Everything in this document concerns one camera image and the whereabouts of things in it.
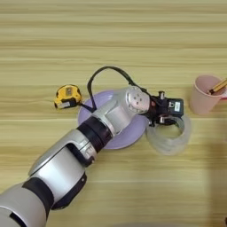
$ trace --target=wood grain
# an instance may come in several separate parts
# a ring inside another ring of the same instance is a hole
[[[153,94],[184,99],[190,143],[173,157],[155,152],[145,136],[103,151],[84,190],[47,226],[224,226],[226,101],[200,117],[188,98],[199,74],[226,77],[226,11],[224,0],[2,0],[0,192],[24,181],[33,161],[76,127],[78,109],[53,108],[57,88],[78,84],[86,99],[92,73],[115,65]],[[125,86],[106,71],[94,91]]]

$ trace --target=purple plate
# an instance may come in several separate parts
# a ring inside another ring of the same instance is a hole
[[[106,101],[110,100],[114,94],[113,90],[102,91],[94,95],[97,107],[101,107]],[[92,106],[88,99],[85,105]],[[90,117],[91,113],[81,107],[78,115],[78,124],[80,125]],[[105,149],[121,149],[135,143],[145,132],[147,119],[144,116],[137,115],[131,121],[131,124],[125,128],[119,135],[114,137],[105,147]]]

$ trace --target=black cable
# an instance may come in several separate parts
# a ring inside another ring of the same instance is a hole
[[[87,109],[89,112],[93,113],[94,112],[94,109],[90,106],[87,106],[83,103],[78,103],[78,106],[82,106],[83,108]]]
[[[119,74],[121,74],[129,83],[129,85],[131,86],[137,86],[139,89],[141,89],[141,91],[143,91],[144,93],[146,93],[147,95],[149,95],[150,99],[155,102],[156,105],[158,106],[162,106],[162,104],[158,101],[158,99],[154,96],[151,96],[147,90],[145,88],[141,88],[140,86],[138,86],[132,79],[131,77],[121,68],[118,67],[111,67],[111,66],[106,66],[106,67],[101,67],[100,69],[98,69],[93,76],[90,78],[88,84],[87,84],[87,89],[88,92],[90,94],[90,100],[92,103],[92,107],[87,108],[87,106],[85,106],[85,108],[87,108],[89,111],[91,111],[92,113],[97,110],[97,106],[93,97],[93,93],[92,93],[92,82],[95,79],[96,75],[98,75],[99,73],[101,73],[102,71],[106,70],[106,69],[113,69],[114,71],[118,72]]]
[[[87,88],[88,88],[88,92],[90,94],[90,100],[93,106],[93,110],[97,110],[97,106],[93,97],[93,93],[92,93],[92,82],[94,80],[94,78],[96,77],[97,74],[101,73],[102,71],[106,70],[106,69],[113,69],[114,71],[118,72],[119,74],[121,74],[128,82],[131,86],[137,86],[134,81],[131,79],[131,77],[122,69],[118,68],[118,67],[110,67],[110,66],[106,66],[106,67],[101,67],[100,69],[98,69],[93,76],[90,78]]]

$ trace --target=wooden table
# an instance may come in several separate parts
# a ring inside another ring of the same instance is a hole
[[[226,77],[226,11],[224,0],[1,0],[0,191],[24,181],[35,159],[76,127],[78,108],[53,107],[57,88],[77,84],[87,98],[91,74],[115,65],[152,94],[184,98],[190,143],[173,157],[145,136],[103,151],[84,190],[47,226],[224,226],[226,101],[200,117],[188,97],[199,74]],[[94,91],[125,86],[107,71]]]

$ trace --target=cup rim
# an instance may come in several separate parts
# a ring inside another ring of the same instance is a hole
[[[216,77],[216,76],[214,76],[214,75],[211,75],[211,74],[202,74],[202,75],[199,75],[199,76],[195,79],[195,83],[194,83],[194,86],[195,86],[196,90],[197,90],[199,93],[201,93],[201,94],[203,94],[203,95],[205,95],[205,96],[207,96],[207,97],[211,97],[211,98],[221,98],[221,97],[223,96],[223,94],[227,91],[226,87],[224,87],[224,88],[223,88],[223,94],[218,95],[218,96],[212,96],[212,95],[209,95],[209,94],[205,93],[204,91],[202,91],[201,89],[199,89],[198,86],[197,86],[197,84],[196,84],[196,81],[197,81],[201,76],[215,77],[216,79],[218,79],[219,81],[221,81],[220,78],[218,78],[218,77]]]

